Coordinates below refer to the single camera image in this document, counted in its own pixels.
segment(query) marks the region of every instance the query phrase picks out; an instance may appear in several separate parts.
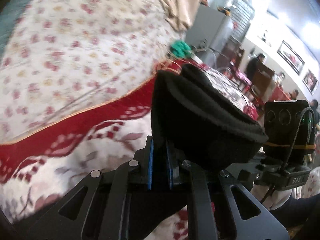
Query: refrigerator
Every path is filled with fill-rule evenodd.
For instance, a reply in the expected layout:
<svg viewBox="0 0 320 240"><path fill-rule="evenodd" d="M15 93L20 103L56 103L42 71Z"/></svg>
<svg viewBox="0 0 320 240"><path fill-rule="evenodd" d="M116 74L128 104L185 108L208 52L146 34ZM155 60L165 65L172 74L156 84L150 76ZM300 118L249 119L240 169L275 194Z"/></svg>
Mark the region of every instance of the refrigerator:
<svg viewBox="0 0 320 240"><path fill-rule="evenodd" d="M185 42L220 53L232 31L233 21L229 16L201 4L193 26L186 33Z"/></svg>

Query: green object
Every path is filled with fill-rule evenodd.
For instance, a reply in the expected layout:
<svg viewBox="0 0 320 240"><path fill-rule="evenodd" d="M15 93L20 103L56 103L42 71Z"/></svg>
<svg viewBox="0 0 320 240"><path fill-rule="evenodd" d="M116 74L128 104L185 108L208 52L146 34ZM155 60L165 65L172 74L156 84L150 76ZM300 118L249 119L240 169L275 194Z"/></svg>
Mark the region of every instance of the green object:
<svg viewBox="0 0 320 240"><path fill-rule="evenodd" d="M170 51L178 58L185 58L190 54L191 48L184 41L175 41L171 45Z"/></svg>

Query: picture frame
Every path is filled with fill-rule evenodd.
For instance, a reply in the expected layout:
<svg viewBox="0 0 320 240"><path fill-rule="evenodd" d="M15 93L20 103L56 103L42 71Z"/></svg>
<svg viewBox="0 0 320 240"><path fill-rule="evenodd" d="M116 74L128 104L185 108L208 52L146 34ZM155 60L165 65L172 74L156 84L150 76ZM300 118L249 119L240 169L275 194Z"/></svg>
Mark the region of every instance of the picture frame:
<svg viewBox="0 0 320 240"><path fill-rule="evenodd" d="M311 95L313 95L313 93L315 92L315 90L318 87L318 83L319 82L316 79L315 75L310 71L310 69L308 70L308 72L304 76L303 82L307 86L307 88L310 91Z"/></svg>
<svg viewBox="0 0 320 240"><path fill-rule="evenodd" d="M270 34L268 30L265 30L261 35L259 34L258 38L262 40L264 43L266 43L269 47L272 47L270 43Z"/></svg>
<svg viewBox="0 0 320 240"><path fill-rule="evenodd" d="M293 68L293 70L299 75L303 66L303 59L291 48L291 46L282 41L278 54Z"/></svg>

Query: black cable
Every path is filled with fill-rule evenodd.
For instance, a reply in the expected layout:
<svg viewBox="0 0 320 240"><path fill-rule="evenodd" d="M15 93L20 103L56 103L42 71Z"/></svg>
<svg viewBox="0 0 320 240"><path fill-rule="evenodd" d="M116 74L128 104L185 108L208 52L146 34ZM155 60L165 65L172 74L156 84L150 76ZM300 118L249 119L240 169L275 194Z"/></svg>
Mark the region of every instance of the black cable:
<svg viewBox="0 0 320 240"><path fill-rule="evenodd" d="M267 193L264 195L264 197L263 197L262 200L260 201L260 203L263 204L264 201L267 199L267 197L269 197L270 195L272 195L275 190L276 190L275 184L272 184L272 185L270 186L270 188L268 189Z"/></svg>
<svg viewBox="0 0 320 240"><path fill-rule="evenodd" d="M296 124L296 126L297 126L297 128L296 128L296 133L295 133L294 138L293 138L293 140L292 140L292 143L291 143L291 145L290 145L290 148L289 148L289 151L288 151L288 153L287 153L287 156L286 156L286 158L284 159L284 162L282 163L282 166L281 166L281 168L280 168L280 171L284 171L284 168L285 168L285 166L286 166L286 164L287 164L287 162L288 162L288 160L289 160L289 158L290 158L290 155L291 155L291 152L292 152L294 143L295 143L295 141L296 141L296 138L297 138L297 135L298 135L298 132L299 132L300 123L301 123L301 121L302 121L302 118L303 118L304 114L307 113L307 112L311 112L311 115L312 115L312 124L313 124L313 126L312 126L312 128L313 128L312 131L315 132L315 127L316 127L315 124L314 124L315 115L314 115L314 113L313 113L313 110L312 110L310 107L306 107L305 109L303 109L303 110L301 111L300 120L299 120L299 122Z"/></svg>

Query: person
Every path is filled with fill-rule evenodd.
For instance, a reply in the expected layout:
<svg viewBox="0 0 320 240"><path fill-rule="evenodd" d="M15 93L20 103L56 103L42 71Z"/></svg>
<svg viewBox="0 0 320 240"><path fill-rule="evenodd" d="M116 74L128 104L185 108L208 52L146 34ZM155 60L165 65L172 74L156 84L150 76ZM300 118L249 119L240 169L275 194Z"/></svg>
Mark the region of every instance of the person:
<svg viewBox="0 0 320 240"><path fill-rule="evenodd" d="M312 99L312 101L309 102L309 105L310 105L311 109L313 110L313 113L315 114L314 122L317 125L320 121L320 114L317 111L319 103L316 99Z"/></svg>
<svg viewBox="0 0 320 240"><path fill-rule="evenodd" d="M245 74L250 81L252 81L253 76L258 68L258 63L262 63L265 58L266 56L263 53L260 53L257 57L249 61L247 69L245 70Z"/></svg>
<svg viewBox="0 0 320 240"><path fill-rule="evenodd" d="M275 81L276 85L278 87L281 87L282 81L285 79L285 74L283 72L280 72L279 74L274 74L272 78Z"/></svg>
<svg viewBox="0 0 320 240"><path fill-rule="evenodd" d="M291 100L297 100L298 95L299 95L299 91L297 89L295 89L291 93L289 93L289 97Z"/></svg>

